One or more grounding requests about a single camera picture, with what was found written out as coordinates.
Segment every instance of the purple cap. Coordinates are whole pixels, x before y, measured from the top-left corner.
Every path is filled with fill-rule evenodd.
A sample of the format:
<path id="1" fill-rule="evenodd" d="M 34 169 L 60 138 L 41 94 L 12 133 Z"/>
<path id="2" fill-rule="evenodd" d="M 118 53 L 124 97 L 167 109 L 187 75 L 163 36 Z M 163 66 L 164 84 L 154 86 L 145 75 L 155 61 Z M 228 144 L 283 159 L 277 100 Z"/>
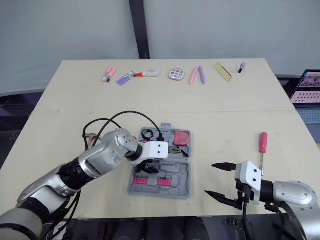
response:
<path id="1" fill-rule="evenodd" d="M 246 62 L 242 62 L 240 65 L 240 69 L 244 69 L 246 67 L 246 65 L 247 65 Z"/>

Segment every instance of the laptop screen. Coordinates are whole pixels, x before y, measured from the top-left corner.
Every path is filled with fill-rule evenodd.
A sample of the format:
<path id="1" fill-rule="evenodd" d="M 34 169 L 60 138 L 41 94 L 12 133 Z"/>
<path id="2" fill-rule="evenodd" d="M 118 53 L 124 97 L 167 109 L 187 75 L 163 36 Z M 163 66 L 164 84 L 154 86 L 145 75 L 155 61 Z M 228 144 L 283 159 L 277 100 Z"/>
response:
<path id="1" fill-rule="evenodd" d="M 290 99 L 296 106 L 319 105 L 320 70 L 305 70 Z"/>

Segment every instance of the white wall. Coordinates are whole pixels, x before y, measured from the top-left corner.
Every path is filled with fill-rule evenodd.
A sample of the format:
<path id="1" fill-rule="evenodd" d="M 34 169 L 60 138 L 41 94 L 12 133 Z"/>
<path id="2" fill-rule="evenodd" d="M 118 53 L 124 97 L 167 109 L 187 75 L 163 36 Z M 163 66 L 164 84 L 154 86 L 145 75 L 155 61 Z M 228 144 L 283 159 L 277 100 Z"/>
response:
<path id="1" fill-rule="evenodd" d="M 152 59 L 266 58 L 275 74 L 320 69 L 319 0 L 145 0 Z"/>
<path id="2" fill-rule="evenodd" d="M 0 96 L 43 90 L 62 60 L 88 59 L 139 59 L 128 0 L 0 0 Z"/>

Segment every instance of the laptop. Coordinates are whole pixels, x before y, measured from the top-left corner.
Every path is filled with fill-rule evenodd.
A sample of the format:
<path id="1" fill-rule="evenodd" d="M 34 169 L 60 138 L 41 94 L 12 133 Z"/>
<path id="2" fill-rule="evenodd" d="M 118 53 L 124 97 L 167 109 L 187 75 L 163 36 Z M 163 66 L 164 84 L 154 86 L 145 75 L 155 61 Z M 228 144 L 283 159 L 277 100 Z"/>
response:
<path id="1" fill-rule="evenodd" d="M 320 70 L 305 70 L 290 96 L 314 140 L 320 142 Z"/>

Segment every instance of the screwdriver shaft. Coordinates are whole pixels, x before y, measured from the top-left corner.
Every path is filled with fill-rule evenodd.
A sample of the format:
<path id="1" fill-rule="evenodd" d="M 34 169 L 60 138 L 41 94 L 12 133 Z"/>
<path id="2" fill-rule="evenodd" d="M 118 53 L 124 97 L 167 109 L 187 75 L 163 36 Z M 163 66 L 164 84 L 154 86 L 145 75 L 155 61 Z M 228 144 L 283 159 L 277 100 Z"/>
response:
<path id="1" fill-rule="evenodd" d="M 264 175 L 264 153 L 261 153 L 261 166 L 260 166 L 260 170 L 261 170 L 261 175 Z"/>

